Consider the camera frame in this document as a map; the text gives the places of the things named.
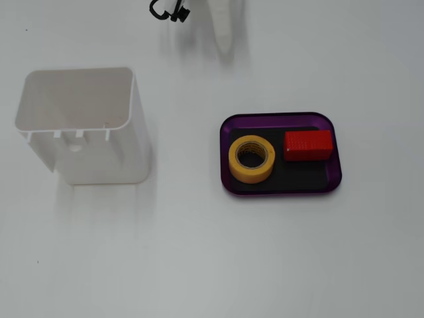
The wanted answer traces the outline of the white moving gripper finger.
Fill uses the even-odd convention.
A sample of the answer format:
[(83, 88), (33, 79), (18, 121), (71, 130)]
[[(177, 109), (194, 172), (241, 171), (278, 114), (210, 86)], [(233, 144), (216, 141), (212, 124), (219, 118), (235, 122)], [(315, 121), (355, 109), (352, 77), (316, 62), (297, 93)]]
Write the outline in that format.
[(210, 0), (210, 12), (218, 49), (222, 54), (228, 54), (233, 42), (230, 1)]

